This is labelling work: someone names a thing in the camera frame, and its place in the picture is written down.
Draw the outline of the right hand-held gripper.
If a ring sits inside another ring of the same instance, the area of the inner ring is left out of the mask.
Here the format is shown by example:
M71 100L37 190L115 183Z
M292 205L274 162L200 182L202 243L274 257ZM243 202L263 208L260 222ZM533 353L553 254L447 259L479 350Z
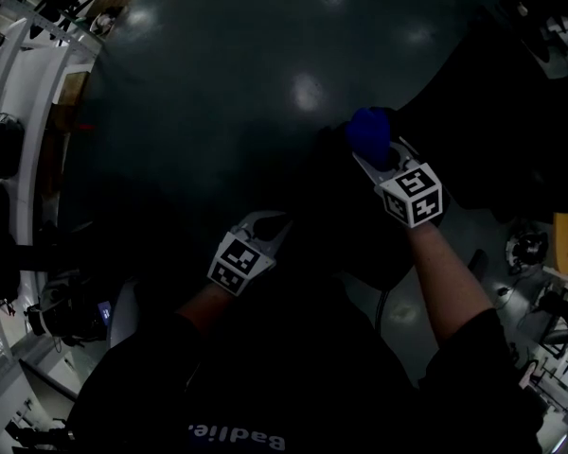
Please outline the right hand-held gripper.
M414 229L444 213L441 181L403 138L391 142L385 171L355 152L352 156L374 184L385 211L406 227Z

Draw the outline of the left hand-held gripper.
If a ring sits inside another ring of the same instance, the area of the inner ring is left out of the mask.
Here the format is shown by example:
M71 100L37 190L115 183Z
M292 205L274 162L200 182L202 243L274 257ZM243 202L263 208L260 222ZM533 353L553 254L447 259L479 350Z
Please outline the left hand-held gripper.
M207 278L231 295L240 296L275 267L275 256L292 225L285 212L250 213L223 237Z

